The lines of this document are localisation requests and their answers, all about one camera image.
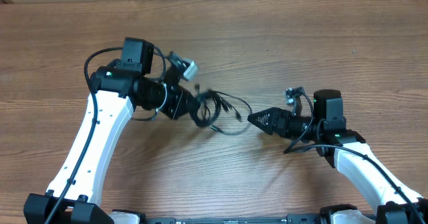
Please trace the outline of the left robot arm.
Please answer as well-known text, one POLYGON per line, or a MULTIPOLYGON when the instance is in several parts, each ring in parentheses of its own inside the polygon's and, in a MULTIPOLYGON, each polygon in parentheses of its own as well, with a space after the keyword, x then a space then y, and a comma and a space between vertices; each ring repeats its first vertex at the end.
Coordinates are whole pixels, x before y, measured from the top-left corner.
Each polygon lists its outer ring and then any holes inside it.
POLYGON ((102 190, 118 139, 136 107, 177 119, 199 108, 179 81, 192 80, 196 62, 175 52, 163 56, 143 39, 127 37, 120 58, 93 74, 84 66, 90 90, 82 125, 54 180, 42 195, 29 194, 23 208, 27 223, 144 223, 145 216, 127 210, 104 212, 102 190), (161 76, 147 78, 154 55, 162 56, 161 76))

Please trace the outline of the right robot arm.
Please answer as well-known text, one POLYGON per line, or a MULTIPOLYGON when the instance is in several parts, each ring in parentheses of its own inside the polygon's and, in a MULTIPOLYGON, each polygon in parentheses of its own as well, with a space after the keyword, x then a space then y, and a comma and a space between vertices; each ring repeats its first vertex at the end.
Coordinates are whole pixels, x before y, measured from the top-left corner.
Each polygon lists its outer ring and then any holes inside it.
POLYGON ((404 185, 374 155, 366 140, 346 126, 342 94, 338 90, 314 92, 308 101, 310 116, 302 116, 302 87, 289 88, 286 102, 292 110, 268 108, 250 114, 249 123, 266 134, 292 142, 285 154, 316 150, 344 175, 367 201, 373 215, 351 204, 323 207, 319 213, 300 215, 299 223, 426 223, 427 199, 404 185))

